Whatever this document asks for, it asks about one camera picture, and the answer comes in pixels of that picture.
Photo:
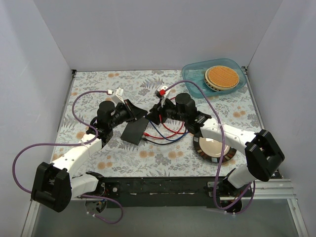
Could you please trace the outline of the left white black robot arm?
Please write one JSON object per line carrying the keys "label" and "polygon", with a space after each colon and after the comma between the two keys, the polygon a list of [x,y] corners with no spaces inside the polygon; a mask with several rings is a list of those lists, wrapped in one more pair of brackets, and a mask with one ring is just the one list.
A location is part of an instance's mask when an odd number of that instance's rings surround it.
{"label": "left white black robot arm", "polygon": [[111,101],[100,103],[97,116],[90,122],[81,141],[61,158],[52,163],[42,162],[37,167],[32,200],[61,212],[73,198],[85,194],[101,197],[106,191],[101,174],[89,171],[75,177],[75,173],[91,155],[110,141],[115,127],[124,122],[137,121],[146,114],[146,110],[136,107],[129,100],[118,104]]}

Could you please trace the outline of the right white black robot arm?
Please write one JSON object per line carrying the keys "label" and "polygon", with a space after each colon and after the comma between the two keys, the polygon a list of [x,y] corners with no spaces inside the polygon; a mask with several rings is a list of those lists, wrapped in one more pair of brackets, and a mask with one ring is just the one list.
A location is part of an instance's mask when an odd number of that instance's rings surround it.
{"label": "right white black robot arm", "polygon": [[245,155],[246,164],[233,169],[216,185],[218,191],[229,196],[237,195],[243,186],[255,180],[269,181],[285,159],[269,131],[252,132],[220,125],[210,115],[198,111],[187,93],[178,94],[175,102],[161,99],[146,118],[157,125],[167,119],[182,121],[190,133],[217,141],[224,139],[226,145]]}

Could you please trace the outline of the black network switch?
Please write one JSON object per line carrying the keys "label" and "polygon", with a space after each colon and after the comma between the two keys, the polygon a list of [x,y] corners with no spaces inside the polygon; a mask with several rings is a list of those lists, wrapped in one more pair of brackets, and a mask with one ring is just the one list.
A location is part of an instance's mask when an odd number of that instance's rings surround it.
{"label": "black network switch", "polygon": [[121,140],[133,145],[139,145],[148,123],[149,121],[146,118],[129,122],[120,137]]}

